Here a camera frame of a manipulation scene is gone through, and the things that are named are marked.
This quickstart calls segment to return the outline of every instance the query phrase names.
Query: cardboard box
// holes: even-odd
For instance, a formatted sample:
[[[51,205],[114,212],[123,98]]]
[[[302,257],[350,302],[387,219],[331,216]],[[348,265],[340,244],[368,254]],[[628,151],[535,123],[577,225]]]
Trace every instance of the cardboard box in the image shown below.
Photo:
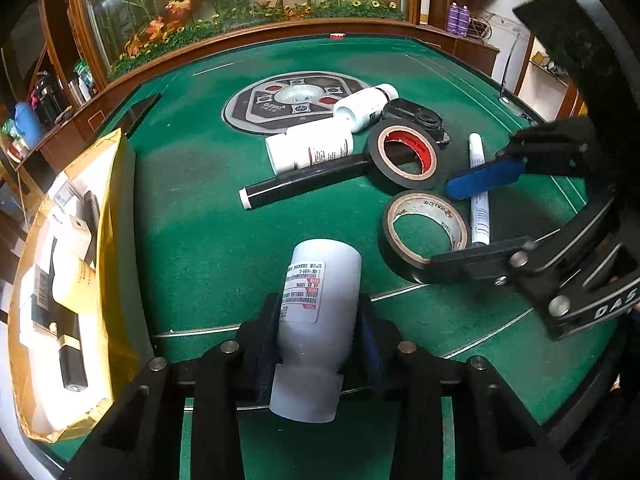
[[[84,390],[64,389],[56,338],[43,337],[36,348],[21,344],[20,287],[14,288],[8,351],[18,423],[29,438],[55,442],[87,434],[153,357],[136,267],[134,165],[135,154],[117,130],[99,139],[65,168],[78,194],[84,196],[91,190],[100,203],[95,266],[98,308],[78,317],[88,382]],[[47,215],[58,207],[49,198],[40,205],[25,241],[16,283],[21,283],[34,264],[48,268],[56,227]]]

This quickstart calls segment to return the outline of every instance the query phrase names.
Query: bottle label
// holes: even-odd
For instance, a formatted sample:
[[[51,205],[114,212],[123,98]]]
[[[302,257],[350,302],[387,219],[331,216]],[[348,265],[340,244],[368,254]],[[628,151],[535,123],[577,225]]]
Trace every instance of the bottle label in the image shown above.
[[[280,321],[318,321],[323,278],[324,262],[291,264],[284,281]]]

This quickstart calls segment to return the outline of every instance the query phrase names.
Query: green felt table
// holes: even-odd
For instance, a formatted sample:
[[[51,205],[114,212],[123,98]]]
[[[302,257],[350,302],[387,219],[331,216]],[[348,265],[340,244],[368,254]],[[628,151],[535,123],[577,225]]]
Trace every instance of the green felt table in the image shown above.
[[[497,88],[452,59],[416,41],[383,36],[303,38],[259,44],[208,57],[145,82],[114,114],[161,92],[130,142],[136,152],[136,253],[146,320],[157,354],[176,362],[201,355],[234,332],[197,336],[171,331],[233,326],[255,317],[264,296],[282,288],[295,245],[334,238],[362,255],[360,288],[404,338],[433,354],[489,358],[533,416],[545,422],[576,389],[614,330],[605,323],[552,341],[531,305],[510,286],[464,283],[413,290],[378,253],[376,235],[389,195],[366,177],[245,211],[238,190],[273,176],[264,138],[225,123],[233,94],[279,73],[327,70],[369,85],[394,85],[399,94],[432,108],[451,136],[443,167],[468,167],[468,134],[479,132],[488,159],[527,126]],[[362,149],[366,132],[354,138]],[[490,193],[492,239],[540,237],[564,225],[585,202],[581,181],[523,176]],[[456,202],[468,218],[468,201]],[[446,250],[442,229],[428,219],[396,222],[409,247],[425,255]],[[346,377],[346,386],[357,386]],[[344,397],[335,422],[299,424],[268,411],[241,412],[248,479],[388,478],[398,406]],[[446,411],[446,427],[451,424]],[[183,435],[182,478],[188,478],[190,414]],[[446,445],[447,475],[452,445]],[[69,458],[78,441],[51,446]]]

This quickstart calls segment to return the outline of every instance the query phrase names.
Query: white paint marker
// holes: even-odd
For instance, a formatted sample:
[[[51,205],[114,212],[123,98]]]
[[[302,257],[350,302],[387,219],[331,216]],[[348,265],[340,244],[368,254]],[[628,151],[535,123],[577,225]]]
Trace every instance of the white paint marker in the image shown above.
[[[484,164],[482,138],[475,132],[469,135],[469,163],[472,168]],[[489,193],[471,197],[471,246],[489,244]]]

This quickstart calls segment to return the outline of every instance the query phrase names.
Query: metal screw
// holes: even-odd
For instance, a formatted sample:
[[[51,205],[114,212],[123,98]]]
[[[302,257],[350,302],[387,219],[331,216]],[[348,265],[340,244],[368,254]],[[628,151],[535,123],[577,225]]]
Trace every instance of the metal screw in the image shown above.
[[[233,354],[234,352],[237,352],[239,349],[240,349],[240,345],[238,344],[238,341],[234,339],[229,339],[228,341],[225,341],[220,345],[220,350],[222,351],[222,353],[225,353],[225,354]]]
[[[511,258],[509,258],[511,267],[522,267],[528,261],[529,255],[525,251],[518,251]]]
[[[567,312],[569,312],[569,306],[571,305],[571,301],[566,296],[556,296],[549,303],[549,314],[553,317],[564,316]]]
[[[486,370],[489,365],[489,361],[487,361],[481,355],[474,355],[471,359],[469,359],[469,364],[471,364],[472,367],[476,370]]]
[[[166,366],[166,359],[164,357],[154,357],[149,361],[149,368],[155,372],[159,372]]]
[[[522,244],[522,248],[525,251],[532,251],[537,248],[538,244],[534,240],[527,240]]]
[[[398,350],[403,354],[412,354],[417,350],[417,346],[413,341],[401,341],[398,343]]]

